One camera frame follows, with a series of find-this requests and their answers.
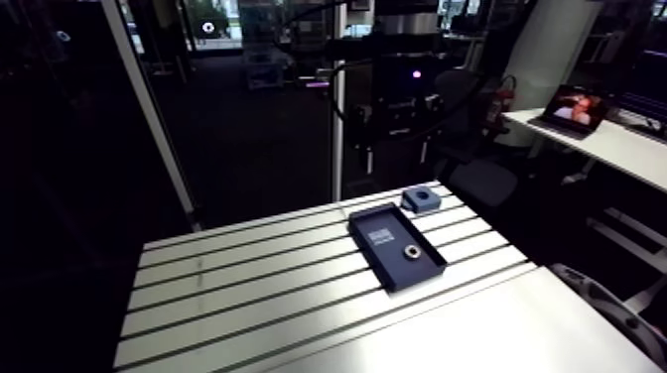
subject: fire extinguisher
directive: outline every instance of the fire extinguisher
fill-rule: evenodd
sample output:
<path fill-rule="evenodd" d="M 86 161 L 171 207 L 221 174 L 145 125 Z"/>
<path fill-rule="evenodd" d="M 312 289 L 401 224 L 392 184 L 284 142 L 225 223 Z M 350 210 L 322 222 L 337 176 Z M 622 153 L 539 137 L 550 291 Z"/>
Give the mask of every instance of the fire extinguisher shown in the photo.
<path fill-rule="evenodd" d="M 491 104 L 486 113 L 486 122 L 491 125 L 499 125 L 497 123 L 500 113 L 509 110 L 512 101 L 514 100 L 514 91 L 516 90 L 516 77 L 508 75 L 500 81 L 500 87 L 493 93 Z"/>

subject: black plastic tray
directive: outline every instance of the black plastic tray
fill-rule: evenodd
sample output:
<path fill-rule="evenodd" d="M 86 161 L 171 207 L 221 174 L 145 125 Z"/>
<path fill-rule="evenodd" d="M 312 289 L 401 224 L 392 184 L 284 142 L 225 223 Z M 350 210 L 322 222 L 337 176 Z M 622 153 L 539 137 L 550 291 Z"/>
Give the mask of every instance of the black plastic tray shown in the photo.
<path fill-rule="evenodd" d="M 397 292 L 445 271 L 447 261 L 393 203 L 354 212 L 349 216 L 349 232 L 388 292 Z M 406 247 L 420 249 L 418 258 L 409 258 Z"/>

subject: laptop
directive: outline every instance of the laptop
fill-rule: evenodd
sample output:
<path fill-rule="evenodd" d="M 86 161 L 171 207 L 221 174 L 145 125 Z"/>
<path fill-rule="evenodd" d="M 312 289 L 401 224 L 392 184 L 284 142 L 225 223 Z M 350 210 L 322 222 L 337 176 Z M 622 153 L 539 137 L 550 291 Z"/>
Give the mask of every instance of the laptop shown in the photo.
<path fill-rule="evenodd" d="M 579 140 L 596 131 L 608 106 L 600 95 L 570 85 L 561 85 L 544 113 L 528 123 Z"/>

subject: slotted aluminum table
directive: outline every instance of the slotted aluminum table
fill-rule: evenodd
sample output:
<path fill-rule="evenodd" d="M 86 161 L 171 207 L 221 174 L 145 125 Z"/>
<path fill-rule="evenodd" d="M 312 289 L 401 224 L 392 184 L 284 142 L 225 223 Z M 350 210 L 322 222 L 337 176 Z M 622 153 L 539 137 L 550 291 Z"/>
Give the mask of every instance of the slotted aluminum table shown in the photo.
<path fill-rule="evenodd" d="M 346 219 L 399 204 L 402 189 L 147 244 L 115 369 L 659 371 L 456 196 L 427 185 L 440 210 L 405 214 L 450 265 L 393 295 Z"/>

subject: office chair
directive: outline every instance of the office chair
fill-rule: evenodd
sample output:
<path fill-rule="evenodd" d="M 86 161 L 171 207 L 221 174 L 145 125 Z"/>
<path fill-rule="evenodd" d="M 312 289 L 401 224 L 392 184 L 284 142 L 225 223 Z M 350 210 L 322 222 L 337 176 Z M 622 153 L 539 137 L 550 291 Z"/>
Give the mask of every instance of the office chair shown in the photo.
<path fill-rule="evenodd" d="M 437 77 L 436 90 L 446 105 L 460 102 L 479 79 L 466 70 L 446 71 Z M 518 184 L 514 174 L 484 156 L 495 137 L 509 132 L 484 120 L 487 106 L 483 104 L 484 97 L 494 91 L 486 87 L 476 99 L 448 117 L 438 138 L 431 141 L 433 145 L 427 156 L 432 160 L 429 164 L 436 179 L 487 207 L 502 205 Z"/>

